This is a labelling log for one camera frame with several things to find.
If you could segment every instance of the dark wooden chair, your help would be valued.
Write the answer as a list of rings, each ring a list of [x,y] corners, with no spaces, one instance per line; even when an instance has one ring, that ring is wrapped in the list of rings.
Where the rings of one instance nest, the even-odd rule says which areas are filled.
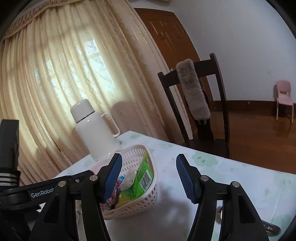
[[[167,73],[166,75],[164,75],[162,72],[160,72],[160,73],[158,73],[158,77],[161,81],[161,84],[163,85],[163,88],[164,88],[165,93],[168,97],[168,100],[169,100],[170,105],[173,109],[173,112],[175,114],[175,117],[177,119],[178,125],[180,127],[181,133],[184,138],[184,143],[182,144],[182,146],[185,146],[185,147],[188,147],[191,149],[195,149],[195,150],[199,150],[202,152],[210,153],[213,155],[229,158],[230,157],[230,154],[229,154],[229,117],[228,117],[228,111],[227,111],[227,105],[226,105],[224,84],[223,84],[220,68],[219,68],[215,54],[211,53],[210,59],[208,59],[208,60],[195,62],[194,67],[195,67],[195,71],[197,73],[197,76],[199,78],[204,77],[204,76],[208,76],[208,75],[212,75],[212,74],[214,74],[216,76],[218,88],[219,88],[219,93],[220,93],[220,97],[221,97],[221,103],[222,103],[225,139],[214,139],[213,134],[211,134],[212,132],[211,131],[204,131],[203,128],[205,128],[205,126],[200,125],[200,122],[195,120],[195,123],[197,125],[197,131],[200,132],[201,134],[198,134],[199,139],[189,140],[189,137],[187,135],[181,115],[179,113],[179,110],[176,106],[176,103],[174,101],[174,98],[173,98],[172,93],[169,88],[170,86],[180,83],[177,71],[172,70],[170,73]],[[204,95],[205,95],[205,99],[208,103],[208,97],[205,92],[204,92]]]

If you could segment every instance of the sheer curtain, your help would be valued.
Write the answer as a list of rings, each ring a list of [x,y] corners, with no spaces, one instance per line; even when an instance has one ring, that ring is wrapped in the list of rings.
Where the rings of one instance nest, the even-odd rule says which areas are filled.
[[[134,9],[124,0],[69,2],[49,0],[27,13],[0,44],[0,118],[20,120],[22,184],[52,178],[88,154],[70,113],[85,98],[110,112],[122,133],[183,140],[157,78],[168,68]]]

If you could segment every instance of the chair backrest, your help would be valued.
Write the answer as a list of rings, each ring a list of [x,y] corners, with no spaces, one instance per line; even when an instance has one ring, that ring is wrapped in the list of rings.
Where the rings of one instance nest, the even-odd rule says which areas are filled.
[[[218,65],[218,61],[216,59],[216,55],[214,53],[211,53],[210,59],[195,62],[194,67],[195,67],[196,74],[199,78],[205,77],[208,75],[212,75],[212,74],[214,74],[216,76],[218,89],[219,89],[219,93],[220,93],[220,98],[221,98],[221,103],[222,103],[222,112],[223,112],[223,121],[224,121],[224,135],[225,135],[225,140],[229,143],[229,116],[228,116],[227,105],[226,105],[226,95],[225,95],[223,79],[221,76],[221,71],[220,71],[220,68]],[[164,75],[162,72],[160,72],[160,73],[158,73],[158,77],[160,79],[161,84],[163,85],[165,93],[166,93],[168,100],[170,102],[170,105],[173,109],[173,112],[174,112],[175,117],[177,119],[182,136],[184,138],[184,141],[186,142],[189,140],[189,137],[187,135],[187,131],[185,129],[185,126],[182,121],[179,110],[177,108],[177,105],[174,101],[173,95],[170,91],[170,86],[180,83],[180,80],[178,78],[178,73],[176,70],[173,70],[170,73],[167,73],[166,75]]]
[[[280,92],[289,93],[291,92],[291,83],[287,80],[278,80],[276,82],[276,88]]]

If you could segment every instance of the door panel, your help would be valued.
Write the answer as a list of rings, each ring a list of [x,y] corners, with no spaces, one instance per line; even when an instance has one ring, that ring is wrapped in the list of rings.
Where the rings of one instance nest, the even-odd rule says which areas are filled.
[[[200,61],[189,36],[173,12],[145,8],[135,8],[135,10],[155,40],[170,69],[176,68],[178,62],[188,58],[193,62]],[[211,107],[213,97],[207,78],[203,77],[200,81],[209,97]],[[185,98],[181,85],[179,84],[177,87],[184,102]],[[196,137],[195,123],[186,106],[185,108],[193,135]]]

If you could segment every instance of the silver screw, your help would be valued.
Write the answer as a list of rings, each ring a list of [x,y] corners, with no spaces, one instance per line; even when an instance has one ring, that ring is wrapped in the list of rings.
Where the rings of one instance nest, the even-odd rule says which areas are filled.
[[[60,181],[59,182],[59,187],[63,187],[63,186],[65,186],[66,185],[66,182],[65,181]]]
[[[200,177],[201,180],[203,180],[204,182],[208,181],[209,180],[209,177],[206,176],[206,175],[203,175]]]
[[[232,185],[233,185],[235,188],[238,188],[238,187],[239,187],[239,183],[238,183],[238,182],[233,182]]]
[[[95,181],[95,180],[98,179],[98,176],[97,176],[97,175],[92,175],[92,176],[89,177],[89,179],[90,179],[91,181]]]

